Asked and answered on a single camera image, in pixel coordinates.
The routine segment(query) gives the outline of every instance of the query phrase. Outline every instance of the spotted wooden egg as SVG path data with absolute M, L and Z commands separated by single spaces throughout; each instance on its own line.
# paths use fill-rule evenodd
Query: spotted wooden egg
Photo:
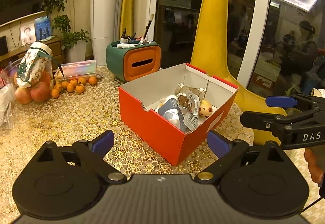
M 199 115 L 208 118 L 211 116 L 211 114 L 212 106 L 207 100 L 204 100 L 204 102 L 202 102 L 202 104 L 200 105 Z

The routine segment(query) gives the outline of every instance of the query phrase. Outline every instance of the framed photo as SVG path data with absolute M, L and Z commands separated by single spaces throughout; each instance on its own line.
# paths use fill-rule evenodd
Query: framed photo
M 26 23 L 21 25 L 22 46 L 32 44 L 36 41 L 34 23 Z
M 36 18 L 35 26 L 37 40 L 46 39 L 52 35 L 50 19 L 47 16 Z

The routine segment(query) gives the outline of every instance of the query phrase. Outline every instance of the open cardboard box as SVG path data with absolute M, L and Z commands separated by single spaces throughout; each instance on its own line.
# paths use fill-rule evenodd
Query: open cardboard box
M 155 109 L 160 100 L 174 94 L 179 83 L 205 87 L 204 98 L 213 106 L 209 118 L 183 133 L 160 116 Z M 238 87 L 190 64 L 181 64 L 152 73 L 119 87 L 122 121 L 172 165 L 182 162 L 228 114 Z

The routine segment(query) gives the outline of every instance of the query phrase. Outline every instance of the apple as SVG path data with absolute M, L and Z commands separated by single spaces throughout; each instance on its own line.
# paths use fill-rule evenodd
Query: apple
M 48 86 L 51 84 L 51 76 L 46 72 L 46 70 L 43 71 L 41 77 L 40 77 L 40 82 L 45 82 L 48 84 Z
M 31 87 L 30 95 L 31 98 L 37 102 L 42 103 L 50 97 L 51 91 L 47 83 L 39 82 Z
M 18 87 L 15 91 L 15 98 L 21 104 L 28 104 L 33 101 L 29 88 Z

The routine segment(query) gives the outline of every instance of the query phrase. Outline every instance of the gift bag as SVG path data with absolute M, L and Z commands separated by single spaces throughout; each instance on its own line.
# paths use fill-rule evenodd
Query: gift bag
M 27 88 L 36 84 L 42 76 L 48 58 L 52 59 L 62 72 L 61 65 L 52 57 L 50 47 L 41 42 L 34 42 L 25 53 L 18 67 L 17 85 Z

